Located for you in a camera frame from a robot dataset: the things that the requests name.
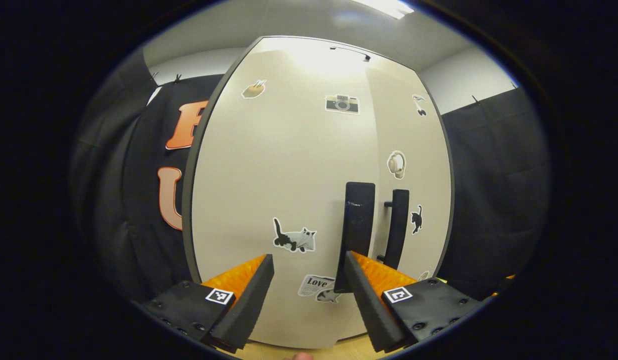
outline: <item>white cabinet door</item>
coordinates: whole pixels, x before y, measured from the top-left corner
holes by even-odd
[[[307,275],[336,275],[346,183],[378,184],[385,175],[378,171],[383,160],[369,63],[332,45],[261,39],[222,89],[199,152],[191,153],[197,160],[190,221],[200,276],[205,281],[273,254],[275,275],[250,338],[275,346],[326,348],[366,332],[353,294],[327,292],[324,301],[299,295]],[[328,111],[326,98],[338,95],[348,97],[348,110]],[[275,246],[274,218],[282,238],[296,240],[295,251]]]
[[[418,280],[434,276],[450,227],[451,166],[441,119],[416,73],[381,56],[366,70],[378,139],[379,214],[371,258],[384,255],[392,210],[384,207],[394,189],[409,191],[409,214],[398,271]],[[388,166],[392,154],[403,172]],[[412,223],[412,219],[421,223]]]

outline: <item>ceiling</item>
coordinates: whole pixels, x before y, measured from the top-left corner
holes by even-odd
[[[339,41],[417,72],[474,46],[419,10],[396,20],[350,0],[226,0],[149,41],[144,57],[151,68],[201,51],[246,48],[264,35]]]

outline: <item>orange letter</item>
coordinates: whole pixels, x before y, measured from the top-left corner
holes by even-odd
[[[158,169],[160,192],[158,205],[164,221],[175,230],[183,231],[183,215],[176,211],[176,183],[183,173],[175,167],[161,167]]]
[[[194,127],[198,125],[200,118],[202,118],[200,110],[206,108],[208,102],[208,100],[191,102],[180,107],[180,117],[176,129],[165,146],[167,150],[184,149],[191,146]]]

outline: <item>ceiling light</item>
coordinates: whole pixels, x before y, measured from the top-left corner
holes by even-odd
[[[383,12],[392,18],[402,19],[406,14],[411,14],[414,9],[398,0],[351,0],[367,7]]]

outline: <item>wooden floor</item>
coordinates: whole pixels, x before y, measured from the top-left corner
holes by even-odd
[[[238,350],[235,354],[227,354],[243,360],[283,360],[284,358],[291,359],[297,353],[309,353],[313,356],[314,360],[375,360],[384,358],[385,356],[396,353],[397,351],[399,350],[390,353],[385,353],[384,351],[375,352],[374,348],[371,346],[369,336],[365,333],[364,335],[340,340],[336,342],[335,346],[332,348],[286,348],[282,346],[263,344],[256,341],[249,341],[244,346],[243,350]]]

